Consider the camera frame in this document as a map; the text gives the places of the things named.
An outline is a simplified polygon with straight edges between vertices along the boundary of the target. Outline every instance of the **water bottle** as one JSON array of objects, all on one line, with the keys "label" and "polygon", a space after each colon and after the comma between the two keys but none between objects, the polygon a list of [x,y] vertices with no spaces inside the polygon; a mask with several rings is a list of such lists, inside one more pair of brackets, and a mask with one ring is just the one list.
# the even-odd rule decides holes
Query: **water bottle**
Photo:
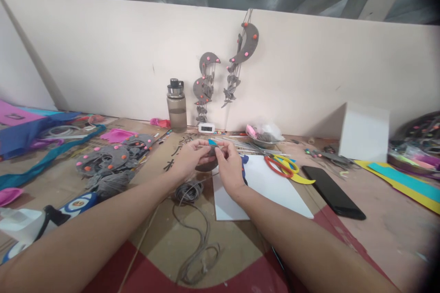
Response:
[{"label": "water bottle", "polygon": [[187,130],[187,101],[183,92],[183,81],[170,79],[166,97],[171,129],[176,133],[185,132]]}]

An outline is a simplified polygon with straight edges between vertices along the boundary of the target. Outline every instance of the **forearm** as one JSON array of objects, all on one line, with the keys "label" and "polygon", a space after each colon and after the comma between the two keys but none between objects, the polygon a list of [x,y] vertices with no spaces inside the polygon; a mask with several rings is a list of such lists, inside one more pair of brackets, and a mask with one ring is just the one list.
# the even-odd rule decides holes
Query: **forearm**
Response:
[{"label": "forearm", "polygon": [[398,292],[351,248],[251,188],[232,198],[310,292]]},{"label": "forearm", "polygon": [[79,292],[170,193],[167,172],[66,222],[0,267],[5,292]]}]

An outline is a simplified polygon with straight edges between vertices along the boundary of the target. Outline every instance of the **orange scissors handle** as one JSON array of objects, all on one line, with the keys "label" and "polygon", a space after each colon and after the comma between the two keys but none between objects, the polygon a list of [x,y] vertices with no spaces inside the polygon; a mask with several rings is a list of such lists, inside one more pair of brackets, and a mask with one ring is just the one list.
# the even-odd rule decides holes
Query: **orange scissors handle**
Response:
[{"label": "orange scissors handle", "polygon": [[[282,163],[279,163],[278,161],[272,159],[271,157],[265,156],[264,157],[265,162],[267,163],[267,165],[270,167],[270,169],[272,169],[275,173],[277,173],[278,175],[285,177],[285,178],[291,178],[293,176],[293,172],[290,168],[284,166]],[[284,174],[282,171],[278,170],[277,168],[275,168],[271,163],[275,164],[276,166],[281,167],[283,170],[286,171],[287,174]]]}]

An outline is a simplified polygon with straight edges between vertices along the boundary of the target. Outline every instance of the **black phone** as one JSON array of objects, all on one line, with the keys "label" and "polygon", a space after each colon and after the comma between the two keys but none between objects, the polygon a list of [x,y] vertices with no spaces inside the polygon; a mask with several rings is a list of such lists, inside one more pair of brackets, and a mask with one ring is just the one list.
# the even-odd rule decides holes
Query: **black phone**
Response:
[{"label": "black phone", "polygon": [[303,166],[302,170],[309,179],[316,180],[313,186],[337,215],[356,220],[367,218],[322,168]]}]

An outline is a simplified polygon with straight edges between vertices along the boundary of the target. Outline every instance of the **hanging moon ornament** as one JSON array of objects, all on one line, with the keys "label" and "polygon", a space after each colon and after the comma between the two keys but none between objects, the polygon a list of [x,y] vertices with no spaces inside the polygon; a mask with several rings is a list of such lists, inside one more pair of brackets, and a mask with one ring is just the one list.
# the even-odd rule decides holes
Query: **hanging moon ornament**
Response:
[{"label": "hanging moon ornament", "polygon": [[202,55],[200,58],[200,72],[202,73],[202,77],[198,78],[193,86],[192,91],[194,92],[194,95],[197,98],[197,101],[194,103],[197,105],[197,122],[206,122],[206,113],[208,112],[206,110],[206,107],[204,107],[206,104],[211,102],[212,94],[214,92],[214,68],[207,69],[209,65],[220,63],[220,59],[218,56],[214,53],[207,52]]},{"label": "hanging moon ornament", "polygon": [[229,76],[227,78],[228,88],[223,89],[223,93],[225,94],[225,104],[223,104],[222,108],[224,108],[228,103],[232,103],[232,101],[236,99],[234,93],[237,86],[241,83],[239,79],[240,66],[254,54],[258,45],[259,33],[255,25],[249,22],[244,22],[242,23],[242,27],[243,32],[246,33],[246,41],[243,45],[243,37],[241,34],[238,35],[237,55],[229,59],[231,66],[226,67],[229,72]]},{"label": "hanging moon ornament", "polygon": [[232,64],[240,64],[247,61],[253,55],[255,49],[257,49],[259,37],[258,29],[255,25],[247,22],[243,23],[242,27],[246,32],[246,42],[237,55],[229,60]]}]

